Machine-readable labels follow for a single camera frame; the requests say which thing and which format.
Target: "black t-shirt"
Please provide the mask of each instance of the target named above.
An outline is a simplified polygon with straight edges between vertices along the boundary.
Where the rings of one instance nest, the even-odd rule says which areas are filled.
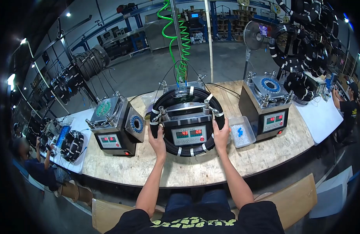
[[[340,111],[344,113],[342,126],[344,127],[346,133],[349,133],[353,129],[357,116],[357,108],[358,105],[355,100],[340,102]]]
[[[271,201],[244,205],[238,220],[223,206],[196,204],[164,213],[161,220],[150,221],[149,215],[135,209],[124,213],[117,225],[107,234],[122,233],[282,233],[276,206]]]

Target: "plastic bag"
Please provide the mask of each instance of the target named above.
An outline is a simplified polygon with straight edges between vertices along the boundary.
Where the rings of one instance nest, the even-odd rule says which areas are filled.
[[[150,119],[150,113],[153,109],[154,103],[163,95],[163,90],[150,92],[141,96],[142,102],[145,105],[145,120]]]

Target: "concrete floor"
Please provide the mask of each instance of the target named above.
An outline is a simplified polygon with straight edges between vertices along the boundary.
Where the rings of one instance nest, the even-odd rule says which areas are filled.
[[[241,43],[233,42],[213,43],[213,50],[214,82],[242,79],[245,64],[245,46]],[[208,76],[205,82],[210,82],[208,44],[192,46],[189,58],[197,73],[207,74]],[[269,53],[265,53],[264,49],[253,51],[250,62],[251,64],[249,63],[248,70],[254,70],[254,72],[258,74],[263,74],[265,71],[271,72],[278,70],[278,66],[273,62]],[[163,79],[163,76],[172,64],[168,49],[158,50],[154,53],[146,51],[132,59],[114,65],[113,68],[115,68],[115,70],[105,71],[105,76],[112,85],[112,88],[109,87],[102,74],[100,74],[99,77],[107,95],[112,96],[113,90],[119,90],[124,96],[130,97],[158,89],[158,82]],[[166,81],[168,84],[175,83],[172,71],[169,72]],[[91,82],[99,97],[106,96],[98,77],[95,76],[88,82],[90,89],[93,90]],[[82,97],[77,94],[66,107],[71,113],[79,112],[89,108],[89,101],[86,97],[83,101]],[[59,117],[66,114],[57,103],[54,104],[52,110]],[[355,133],[359,135],[360,139],[359,128],[355,128]],[[353,166],[353,172],[356,173],[360,170],[360,141],[357,144],[334,151],[332,140],[327,138],[319,146],[312,147],[307,152],[304,152],[302,155],[297,156],[283,165],[246,178],[246,182],[254,194],[279,191],[310,173],[313,173],[315,182],[317,182],[327,173],[332,167],[335,158],[339,158],[344,150],[345,153],[342,159],[328,178],[343,171],[350,165]],[[96,199],[103,199],[128,206],[135,205],[136,198],[141,190],[140,188],[96,180],[84,175],[72,174],[71,176],[82,185],[90,187]],[[226,184],[218,186],[223,186],[228,191]],[[28,183],[22,183],[22,190],[23,194],[25,194],[25,199],[28,200],[28,203],[33,209],[33,213],[37,217],[40,217],[43,222],[48,223],[47,230],[50,232],[98,233],[92,227],[92,217],[76,208],[64,198],[55,199],[55,196],[47,191],[45,191],[43,196],[38,189]],[[200,194],[202,194],[203,190],[204,188],[191,189],[193,198],[195,200],[200,199]],[[171,190],[169,189],[161,189],[159,191],[157,204],[165,206],[170,192]],[[234,207],[231,198],[229,199],[229,203],[231,207]],[[286,233],[322,233],[327,227],[332,225],[336,218],[337,214],[320,219],[309,219],[305,216],[295,225],[288,228]]]

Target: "jeans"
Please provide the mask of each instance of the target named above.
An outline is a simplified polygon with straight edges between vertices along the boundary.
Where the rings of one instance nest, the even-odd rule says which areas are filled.
[[[55,179],[59,183],[63,183],[65,181],[65,179],[70,178],[70,175],[68,174],[68,172],[66,172],[65,170],[63,170],[60,167],[57,167],[56,164],[54,164],[52,167],[54,168]]]
[[[220,203],[228,211],[231,210],[224,190],[210,190],[205,192],[199,204]],[[192,197],[190,194],[175,193],[168,199],[165,213],[184,206],[191,206]]]

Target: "white table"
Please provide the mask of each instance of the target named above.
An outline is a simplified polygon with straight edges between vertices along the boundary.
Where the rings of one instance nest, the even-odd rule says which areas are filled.
[[[60,146],[56,147],[54,150],[54,157],[50,157],[50,161],[52,161],[53,163],[64,167],[65,169],[68,169],[70,171],[73,171],[75,173],[78,174],[82,174],[82,169],[83,169],[83,165],[84,165],[84,159],[85,159],[85,154],[87,151],[87,147],[89,144],[89,140],[92,136],[92,132],[90,130],[85,130],[88,129],[89,126],[87,125],[87,123],[84,121],[85,119],[90,119],[92,117],[94,113],[94,109],[90,108],[89,110],[84,110],[81,112],[77,112],[75,114],[69,115],[67,116],[63,122],[67,122],[68,119],[74,117],[74,120],[71,123],[71,129],[70,130],[78,130],[78,131],[82,131],[81,133],[84,136],[84,145],[83,145],[83,149],[82,149],[82,153],[81,155],[74,161],[74,162],[67,162],[64,158],[61,157],[60,154]],[[45,157],[46,156],[46,152],[41,152],[42,156]]]
[[[327,138],[343,120],[341,113],[333,103],[332,94],[330,95],[328,101],[323,100],[322,97],[316,97],[307,105],[293,101],[309,129],[315,145]]]

